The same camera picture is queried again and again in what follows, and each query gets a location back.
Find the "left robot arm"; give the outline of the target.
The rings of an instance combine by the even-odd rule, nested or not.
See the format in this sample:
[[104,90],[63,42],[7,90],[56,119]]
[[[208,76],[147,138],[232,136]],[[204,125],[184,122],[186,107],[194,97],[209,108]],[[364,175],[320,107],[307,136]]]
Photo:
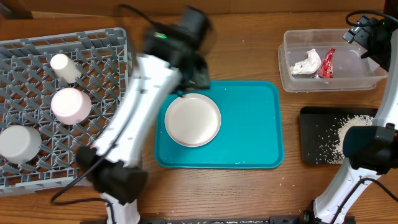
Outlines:
[[153,22],[111,121],[93,143],[77,151],[83,177],[106,204],[107,223],[139,223],[137,198],[148,178],[141,167],[143,143],[169,94],[209,87],[200,49],[210,30],[208,16],[194,7],[187,7],[177,24]]

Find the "white napkin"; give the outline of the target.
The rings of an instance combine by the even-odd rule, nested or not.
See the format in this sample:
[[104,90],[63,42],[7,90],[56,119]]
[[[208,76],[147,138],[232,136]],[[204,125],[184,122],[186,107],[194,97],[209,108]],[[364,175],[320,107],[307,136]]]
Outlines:
[[290,66],[290,72],[293,75],[310,75],[318,71],[322,64],[322,60],[315,49],[306,52],[305,60],[296,62]]

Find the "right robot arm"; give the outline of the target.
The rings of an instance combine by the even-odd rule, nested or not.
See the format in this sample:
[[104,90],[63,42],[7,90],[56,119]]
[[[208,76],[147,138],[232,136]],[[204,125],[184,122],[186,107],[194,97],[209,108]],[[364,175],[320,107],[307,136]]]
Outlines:
[[326,190],[312,200],[295,223],[354,223],[346,213],[366,190],[391,169],[397,168],[397,0],[384,3],[382,12],[358,10],[360,18],[345,22],[343,36],[366,49],[371,58],[388,72],[381,105],[370,126],[352,126],[343,140],[345,158]]

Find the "red snack wrapper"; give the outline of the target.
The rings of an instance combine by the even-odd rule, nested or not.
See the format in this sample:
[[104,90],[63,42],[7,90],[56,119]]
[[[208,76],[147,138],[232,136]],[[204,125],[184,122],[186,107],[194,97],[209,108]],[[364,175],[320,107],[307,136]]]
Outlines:
[[330,48],[326,53],[318,72],[312,78],[333,78],[333,56],[336,49]]

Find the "white paper cup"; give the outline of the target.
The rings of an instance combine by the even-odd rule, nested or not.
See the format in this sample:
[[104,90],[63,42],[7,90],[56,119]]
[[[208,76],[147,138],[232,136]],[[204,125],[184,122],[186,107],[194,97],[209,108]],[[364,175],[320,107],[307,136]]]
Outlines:
[[67,83],[75,83],[75,79],[81,77],[81,72],[76,68],[74,61],[65,54],[54,55],[50,60],[50,66],[55,74]]

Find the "grey metal bowl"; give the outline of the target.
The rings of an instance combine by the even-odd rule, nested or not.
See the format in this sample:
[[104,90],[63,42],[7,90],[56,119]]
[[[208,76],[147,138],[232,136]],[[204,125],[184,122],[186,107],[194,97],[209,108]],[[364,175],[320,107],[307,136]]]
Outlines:
[[41,143],[38,130],[27,126],[10,126],[1,132],[1,155],[11,163],[25,163],[38,154]]

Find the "large white plate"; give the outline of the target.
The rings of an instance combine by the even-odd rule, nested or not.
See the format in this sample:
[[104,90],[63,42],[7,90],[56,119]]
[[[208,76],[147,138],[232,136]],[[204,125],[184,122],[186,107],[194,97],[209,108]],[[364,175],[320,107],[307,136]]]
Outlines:
[[221,128],[221,111],[209,97],[189,93],[178,97],[167,108],[164,124],[168,135],[185,147],[208,144]]

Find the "small white plate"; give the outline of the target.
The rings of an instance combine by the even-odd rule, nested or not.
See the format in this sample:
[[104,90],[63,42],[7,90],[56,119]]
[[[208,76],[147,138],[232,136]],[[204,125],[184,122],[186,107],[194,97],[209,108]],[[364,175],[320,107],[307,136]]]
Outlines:
[[73,125],[88,117],[91,111],[91,100],[80,90],[64,88],[54,94],[50,106],[61,123]]

